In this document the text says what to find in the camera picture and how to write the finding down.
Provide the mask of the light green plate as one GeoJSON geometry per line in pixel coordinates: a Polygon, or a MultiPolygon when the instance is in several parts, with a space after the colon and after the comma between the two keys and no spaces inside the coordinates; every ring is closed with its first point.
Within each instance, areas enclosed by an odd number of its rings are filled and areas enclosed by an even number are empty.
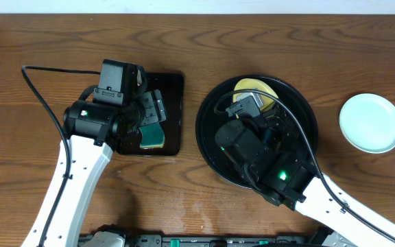
{"type": "Polygon", "coordinates": [[[395,148],[395,105],[380,95],[361,93],[339,112],[344,138],[363,152],[382,154],[395,148]]]}

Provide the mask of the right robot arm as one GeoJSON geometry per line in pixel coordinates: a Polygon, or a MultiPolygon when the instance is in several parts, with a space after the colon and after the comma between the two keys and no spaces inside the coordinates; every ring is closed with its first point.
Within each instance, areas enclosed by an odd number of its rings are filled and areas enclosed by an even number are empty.
{"type": "Polygon", "coordinates": [[[298,123],[284,108],[262,113],[233,104],[215,133],[227,156],[222,174],[273,205],[285,205],[338,232],[356,246],[395,246],[395,224],[367,208],[321,174],[298,123]]]}

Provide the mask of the yellow plate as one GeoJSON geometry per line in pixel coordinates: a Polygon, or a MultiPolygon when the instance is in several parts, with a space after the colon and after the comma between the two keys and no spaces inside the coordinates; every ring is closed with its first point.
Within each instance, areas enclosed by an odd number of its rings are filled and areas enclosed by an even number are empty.
{"type": "MultiPolygon", "coordinates": [[[[245,78],[238,81],[238,83],[235,85],[235,90],[238,91],[241,89],[256,89],[259,91],[269,93],[270,95],[278,98],[276,92],[269,85],[258,79],[245,78]]],[[[261,112],[270,110],[274,106],[273,99],[256,93],[234,94],[232,97],[232,102],[238,102],[239,100],[246,98],[248,96],[253,96],[253,99],[255,100],[256,104],[260,107],[261,112]]]]}

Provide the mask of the green yellow sponge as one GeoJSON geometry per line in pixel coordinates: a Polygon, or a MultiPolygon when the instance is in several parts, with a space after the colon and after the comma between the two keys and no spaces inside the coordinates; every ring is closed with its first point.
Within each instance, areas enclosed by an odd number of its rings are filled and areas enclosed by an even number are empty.
{"type": "Polygon", "coordinates": [[[141,149],[162,148],[165,144],[165,134],[159,123],[140,127],[141,149]]]}

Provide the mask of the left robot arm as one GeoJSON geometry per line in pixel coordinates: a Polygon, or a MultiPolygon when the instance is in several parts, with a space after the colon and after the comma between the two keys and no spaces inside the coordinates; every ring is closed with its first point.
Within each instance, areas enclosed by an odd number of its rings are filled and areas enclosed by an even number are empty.
{"type": "Polygon", "coordinates": [[[112,155],[164,155],[169,119],[166,91],[154,89],[131,102],[88,101],[88,87],[64,113],[56,170],[24,246],[76,246],[99,177],[112,155]]]}

